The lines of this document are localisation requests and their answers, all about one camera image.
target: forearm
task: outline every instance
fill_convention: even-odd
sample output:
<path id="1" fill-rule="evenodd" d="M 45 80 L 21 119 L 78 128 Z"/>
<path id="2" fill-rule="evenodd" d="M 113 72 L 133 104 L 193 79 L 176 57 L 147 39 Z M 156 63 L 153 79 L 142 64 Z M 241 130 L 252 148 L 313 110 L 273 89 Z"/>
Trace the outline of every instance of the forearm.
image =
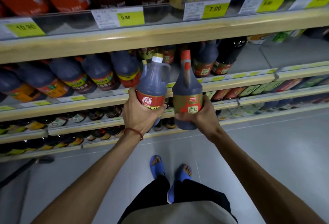
<path id="1" fill-rule="evenodd" d="M 90 224 L 120 168 L 139 142 L 127 132 L 115 146 L 61 193 L 32 224 Z"/>
<path id="2" fill-rule="evenodd" d="M 299 197 L 274 179 L 220 127 L 209 136 L 267 224 L 325 223 Z"/>

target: slide sandal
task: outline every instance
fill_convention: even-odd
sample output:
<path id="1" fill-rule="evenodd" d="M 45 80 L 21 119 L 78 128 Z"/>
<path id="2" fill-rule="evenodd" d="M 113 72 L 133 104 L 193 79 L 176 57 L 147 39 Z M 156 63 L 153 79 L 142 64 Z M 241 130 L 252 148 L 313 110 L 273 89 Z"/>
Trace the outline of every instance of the slide sandal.
<path id="1" fill-rule="evenodd" d="M 156 157 L 159 157 L 160 158 L 160 162 L 152 165 L 152 162 L 153 162 L 153 160 Z M 151 157 L 151 160 L 150 160 L 150 169 L 151 169 L 152 176 L 153 176 L 154 179 L 156 179 L 157 176 L 159 176 L 159 175 L 166 176 L 166 174 L 164 173 L 164 166 L 163 166 L 163 163 L 162 163 L 162 159 L 161 159 L 161 157 L 159 155 L 154 155 L 154 156 Z"/>
<path id="2" fill-rule="evenodd" d="M 191 176 L 189 176 L 189 175 L 183 170 L 184 165 L 186 165 L 186 164 L 182 164 L 182 165 L 179 166 L 179 168 L 177 169 L 176 174 L 175 174 L 175 181 L 181 181 L 181 182 L 183 182 L 183 180 L 185 180 L 185 179 L 191 180 Z M 171 186 L 171 188 L 168 190 L 168 197 L 167 197 L 168 203 L 173 203 L 174 200 L 175 200 L 175 195 L 174 195 L 174 185 L 175 185 L 175 182 L 174 182 L 174 184 Z"/>

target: red string bracelet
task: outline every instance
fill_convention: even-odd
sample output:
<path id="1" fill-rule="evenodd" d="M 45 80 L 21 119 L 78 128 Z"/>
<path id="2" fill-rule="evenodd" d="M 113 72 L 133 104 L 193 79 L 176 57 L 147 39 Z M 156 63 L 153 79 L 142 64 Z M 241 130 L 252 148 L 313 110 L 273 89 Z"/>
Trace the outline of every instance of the red string bracelet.
<path id="1" fill-rule="evenodd" d="M 140 141 L 144 140 L 144 137 L 143 137 L 142 133 L 140 133 L 138 130 L 135 130 L 133 128 L 125 128 L 123 130 L 123 133 L 126 133 L 126 130 L 132 130 L 132 131 L 136 132 L 137 134 L 139 134 L 141 136 L 141 140 Z"/>

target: floor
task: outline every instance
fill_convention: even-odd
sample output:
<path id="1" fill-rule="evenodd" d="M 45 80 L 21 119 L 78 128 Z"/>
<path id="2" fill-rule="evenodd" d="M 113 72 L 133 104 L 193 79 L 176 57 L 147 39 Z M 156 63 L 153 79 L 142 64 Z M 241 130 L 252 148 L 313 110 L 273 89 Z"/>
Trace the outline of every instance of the floor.
<path id="1" fill-rule="evenodd" d="M 328 117 L 329 110 L 318 110 L 225 126 L 225 130 L 243 150 L 327 222 Z M 20 224 L 29 224 L 110 148 L 103 146 L 61 153 L 52 164 L 34 165 L 28 175 L 30 180 Z M 193 180 L 226 194 L 239 224 L 265 223 L 214 145 L 195 130 L 142 141 L 115 178 L 93 224 L 117 223 L 126 206 L 152 181 L 149 160 L 155 154 L 162 157 L 170 182 L 173 181 L 174 170 L 181 163 L 189 164 Z M 4 214 L 4 211 L 0 211 L 1 224 L 6 219 L 1 218 Z"/>

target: hand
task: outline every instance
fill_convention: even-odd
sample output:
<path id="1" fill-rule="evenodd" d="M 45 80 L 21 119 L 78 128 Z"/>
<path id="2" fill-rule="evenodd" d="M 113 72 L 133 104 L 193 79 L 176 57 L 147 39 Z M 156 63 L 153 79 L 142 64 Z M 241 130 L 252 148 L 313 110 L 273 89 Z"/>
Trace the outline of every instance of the hand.
<path id="1" fill-rule="evenodd" d="M 203 95 L 203 107 L 199 112 L 195 114 L 178 113 L 175 114 L 175 118 L 181 121 L 189 121 L 195 123 L 199 131 L 201 131 L 201 133 L 205 135 L 207 139 L 210 139 L 212 135 L 215 135 L 218 130 L 224 131 L 218 122 L 215 108 L 206 95 Z"/>
<path id="2" fill-rule="evenodd" d="M 146 108 L 138 101 L 136 89 L 136 86 L 129 89 L 129 98 L 123 106 L 122 117 L 126 128 L 133 128 L 144 135 L 151 129 L 155 120 L 164 113 L 167 105 L 163 104 L 155 110 Z"/>

